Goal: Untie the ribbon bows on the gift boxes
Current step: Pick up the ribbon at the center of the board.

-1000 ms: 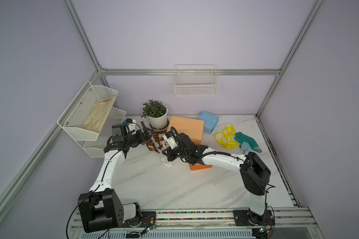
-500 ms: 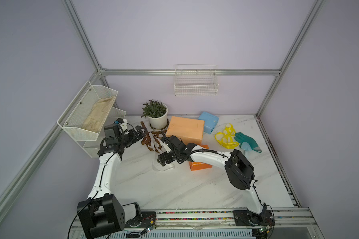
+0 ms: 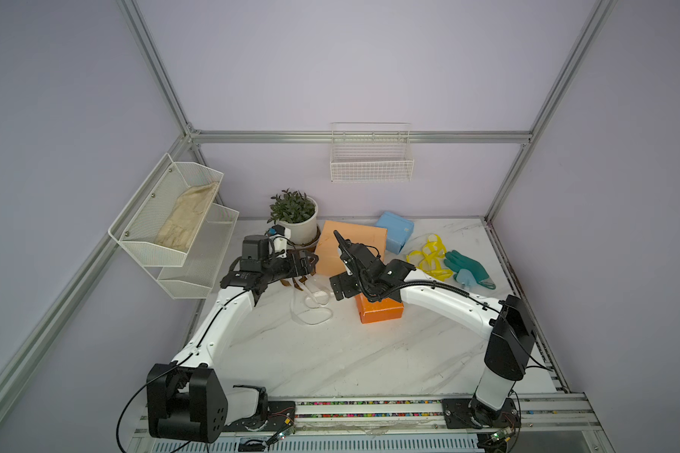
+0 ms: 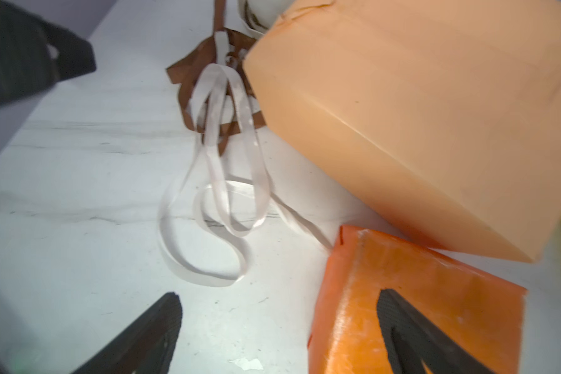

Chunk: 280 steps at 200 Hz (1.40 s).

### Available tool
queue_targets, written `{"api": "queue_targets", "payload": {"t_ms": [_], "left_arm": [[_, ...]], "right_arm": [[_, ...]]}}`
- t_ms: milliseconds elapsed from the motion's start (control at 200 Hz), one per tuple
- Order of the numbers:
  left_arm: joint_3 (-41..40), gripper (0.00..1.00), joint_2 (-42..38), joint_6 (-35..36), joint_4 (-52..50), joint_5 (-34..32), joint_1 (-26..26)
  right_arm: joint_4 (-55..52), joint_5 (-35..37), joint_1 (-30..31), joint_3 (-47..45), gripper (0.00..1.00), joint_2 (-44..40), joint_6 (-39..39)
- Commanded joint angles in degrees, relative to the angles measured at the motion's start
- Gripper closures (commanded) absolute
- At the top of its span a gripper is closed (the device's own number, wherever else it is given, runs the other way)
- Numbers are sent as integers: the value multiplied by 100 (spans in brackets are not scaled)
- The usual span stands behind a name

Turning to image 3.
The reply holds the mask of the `orange gift box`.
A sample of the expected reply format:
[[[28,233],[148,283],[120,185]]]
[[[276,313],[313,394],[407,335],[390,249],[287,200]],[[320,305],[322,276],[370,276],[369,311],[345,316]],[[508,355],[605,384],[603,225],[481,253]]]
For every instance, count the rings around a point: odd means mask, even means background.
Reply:
[[[363,294],[357,294],[355,302],[362,324],[401,319],[404,312],[402,303],[391,298],[370,302]]]

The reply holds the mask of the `white ribbon bow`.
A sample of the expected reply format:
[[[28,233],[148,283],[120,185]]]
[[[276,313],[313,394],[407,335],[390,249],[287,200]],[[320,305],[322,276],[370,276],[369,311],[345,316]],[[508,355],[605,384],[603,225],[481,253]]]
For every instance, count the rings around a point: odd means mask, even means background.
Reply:
[[[330,307],[334,293],[326,277],[307,277],[305,291],[293,290],[290,315],[295,323],[305,327],[317,327],[334,317]]]

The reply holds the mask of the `light blue gift box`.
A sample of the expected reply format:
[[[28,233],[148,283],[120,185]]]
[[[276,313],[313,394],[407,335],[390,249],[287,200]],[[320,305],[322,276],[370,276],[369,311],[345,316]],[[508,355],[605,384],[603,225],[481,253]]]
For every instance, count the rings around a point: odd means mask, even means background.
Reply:
[[[394,254],[402,252],[415,229],[413,221],[390,211],[385,211],[375,226],[386,230],[386,250]]]

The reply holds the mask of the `yellow ribbon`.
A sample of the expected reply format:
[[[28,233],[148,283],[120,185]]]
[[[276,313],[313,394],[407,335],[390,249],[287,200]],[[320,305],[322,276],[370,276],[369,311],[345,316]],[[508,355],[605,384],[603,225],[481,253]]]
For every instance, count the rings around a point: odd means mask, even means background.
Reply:
[[[444,264],[447,248],[437,234],[430,234],[419,250],[412,250],[405,256],[406,262],[426,275],[445,281],[453,276],[453,270]]]

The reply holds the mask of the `brown ribbon bow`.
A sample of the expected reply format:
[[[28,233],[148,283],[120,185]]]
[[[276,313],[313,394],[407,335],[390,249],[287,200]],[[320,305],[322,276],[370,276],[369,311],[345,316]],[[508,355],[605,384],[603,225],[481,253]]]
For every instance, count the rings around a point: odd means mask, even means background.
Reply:
[[[306,290],[307,277],[292,277],[292,279],[281,279],[280,283],[283,287],[293,288],[297,291]]]

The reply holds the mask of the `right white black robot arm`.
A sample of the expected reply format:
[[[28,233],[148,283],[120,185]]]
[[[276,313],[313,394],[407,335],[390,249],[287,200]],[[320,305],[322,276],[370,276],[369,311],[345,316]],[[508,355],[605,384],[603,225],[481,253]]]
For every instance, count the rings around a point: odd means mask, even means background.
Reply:
[[[431,277],[402,260],[385,263],[363,243],[337,230],[338,252],[346,272],[330,278],[338,300],[362,294],[368,302],[392,300],[440,314],[487,341],[485,370],[473,397],[473,413],[498,415],[517,382],[526,375],[536,344],[536,326],[517,296],[479,296]]]

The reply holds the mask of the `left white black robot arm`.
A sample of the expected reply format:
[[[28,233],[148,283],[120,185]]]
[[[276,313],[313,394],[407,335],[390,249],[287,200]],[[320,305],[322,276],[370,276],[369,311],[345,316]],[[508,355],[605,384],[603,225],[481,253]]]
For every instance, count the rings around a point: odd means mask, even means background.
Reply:
[[[217,375],[243,320],[269,285],[312,275],[319,262],[278,235],[249,235],[242,254],[220,281],[215,305],[187,345],[168,364],[147,375],[147,424],[151,437],[213,443],[224,428],[264,428],[269,419],[266,389],[249,384],[224,388]]]

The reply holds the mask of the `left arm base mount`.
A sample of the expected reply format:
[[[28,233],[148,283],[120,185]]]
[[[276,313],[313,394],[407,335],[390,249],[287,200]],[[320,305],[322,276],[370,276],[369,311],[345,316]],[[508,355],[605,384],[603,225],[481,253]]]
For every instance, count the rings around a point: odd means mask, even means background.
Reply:
[[[226,393],[227,403],[217,411],[216,422],[223,432],[270,432],[294,421],[297,404],[293,400],[270,399],[266,388],[234,385]]]

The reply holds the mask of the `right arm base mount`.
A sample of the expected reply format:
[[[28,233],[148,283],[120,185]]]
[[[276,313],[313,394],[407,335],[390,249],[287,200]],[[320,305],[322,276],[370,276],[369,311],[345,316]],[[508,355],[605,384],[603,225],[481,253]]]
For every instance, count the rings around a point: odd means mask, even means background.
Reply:
[[[517,428],[519,409],[506,398],[499,410],[494,410],[476,398],[444,398],[442,414],[449,430],[481,430],[482,428]]]

